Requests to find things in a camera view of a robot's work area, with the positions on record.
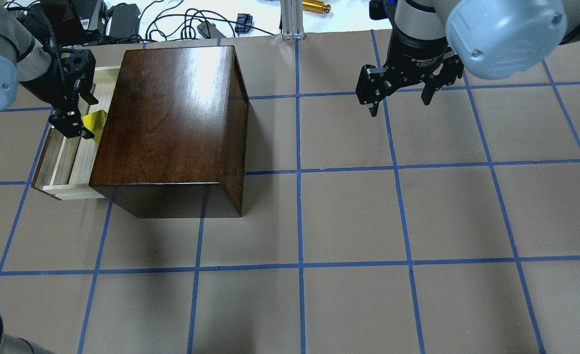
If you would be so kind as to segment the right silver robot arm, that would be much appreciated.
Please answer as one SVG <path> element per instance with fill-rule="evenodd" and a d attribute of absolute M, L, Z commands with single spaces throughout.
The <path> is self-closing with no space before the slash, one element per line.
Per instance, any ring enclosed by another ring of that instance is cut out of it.
<path fill-rule="evenodd" d="M 362 66 L 355 88 L 371 116 L 399 89 L 423 84 L 429 105 L 465 70 L 509 78 L 580 41 L 580 0 L 372 0 L 369 13 L 392 26 L 384 64 Z"/>

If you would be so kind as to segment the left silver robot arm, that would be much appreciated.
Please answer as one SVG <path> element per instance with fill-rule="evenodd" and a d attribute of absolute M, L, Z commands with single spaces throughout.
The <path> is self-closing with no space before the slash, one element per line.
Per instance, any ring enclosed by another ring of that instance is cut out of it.
<path fill-rule="evenodd" d="M 65 143 L 78 143 L 79 138 L 95 137 L 92 128 L 83 123 L 81 99 L 87 105 L 96 105 L 94 97 L 95 57 L 90 50 L 62 48 L 52 24 L 44 14 L 36 12 L 47 27 L 48 42 L 41 42 L 24 27 L 12 11 L 35 13 L 29 7 L 8 9 L 0 2 L 0 112 L 9 108 L 17 97 L 21 85 L 40 101 L 50 105 L 47 137 L 44 132 L 43 153 L 39 159 L 45 163 L 45 143 L 61 140 L 59 154 Z M 29 340 L 5 332 L 0 313 L 0 354 L 53 354 Z"/>

